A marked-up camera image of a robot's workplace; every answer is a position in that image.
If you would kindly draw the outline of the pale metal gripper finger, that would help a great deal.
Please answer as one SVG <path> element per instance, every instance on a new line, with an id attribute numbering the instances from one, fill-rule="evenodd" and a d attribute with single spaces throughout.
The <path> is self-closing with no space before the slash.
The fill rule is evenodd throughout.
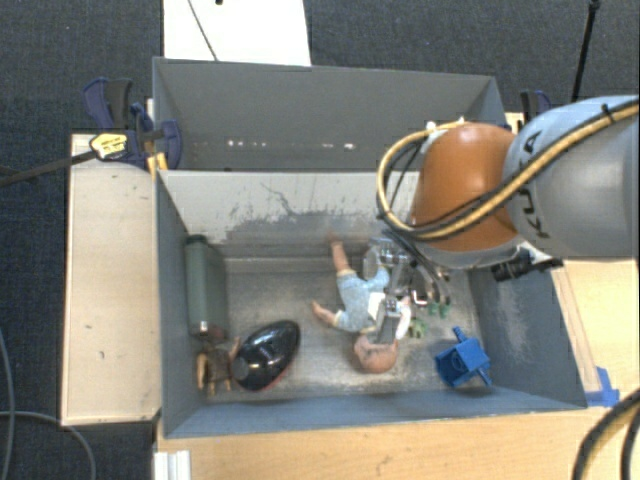
<path id="1" fill-rule="evenodd" d="M 392 344 L 394 342 L 401 316 L 396 298 L 385 297 L 380 302 L 376 316 L 376 344 Z"/>

